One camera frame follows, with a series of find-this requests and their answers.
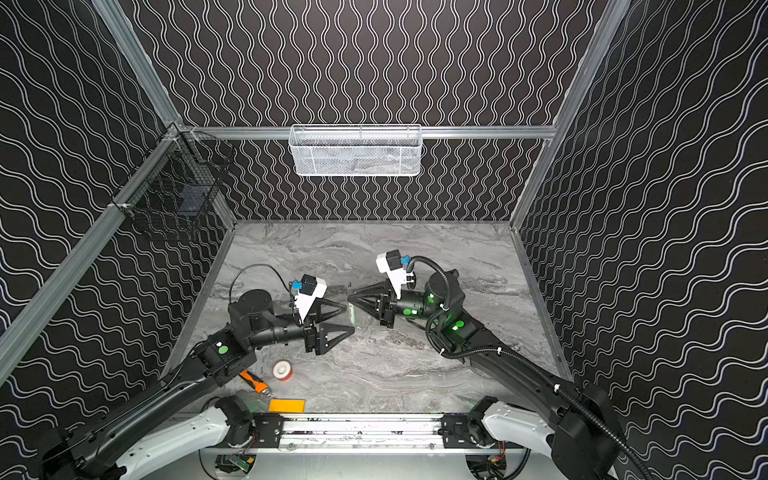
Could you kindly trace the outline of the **light green pen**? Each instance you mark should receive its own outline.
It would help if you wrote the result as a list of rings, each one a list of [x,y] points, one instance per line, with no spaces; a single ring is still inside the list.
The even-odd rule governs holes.
[[[358,322],[356,320],[356,309],[352,303],[348,303],[348,313],[349,313],[350,324],[353,327],[357,328]]]

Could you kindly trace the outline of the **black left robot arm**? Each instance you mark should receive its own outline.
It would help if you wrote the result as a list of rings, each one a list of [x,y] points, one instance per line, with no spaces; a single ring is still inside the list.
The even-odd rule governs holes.
[[[332,321],[346,311],[342,303],[299,294],[291,312],[277,314],[267,291],[242,294],[228,306],[229,322],[195,344],[157,384],[94,422],[46,432],[39,441],[34,476],[141,479],[195,450],[247,448],[263,440],[253,413],[235,396],[218,399],[186,421],[168,421],[237,378],[265,346],[300,341],[308,352],[327,353],[355,331]]]

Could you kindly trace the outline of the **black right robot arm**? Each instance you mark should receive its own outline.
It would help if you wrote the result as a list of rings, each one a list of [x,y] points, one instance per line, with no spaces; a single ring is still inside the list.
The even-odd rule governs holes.
[[[445,359],[466,361],[523,404],[486,396],[469,413],[479,445],[511,442],[548,456],[568,479],[607,479],[624,455],[642,478],[652,474],[633,450],[611,400],[600,387],[580,387],[513,350],[465,308],[456,270],[397,250],[376,259],[385,280],[348,292],[348,302],[388,328],[398,317],[422,319],[429,345]]]

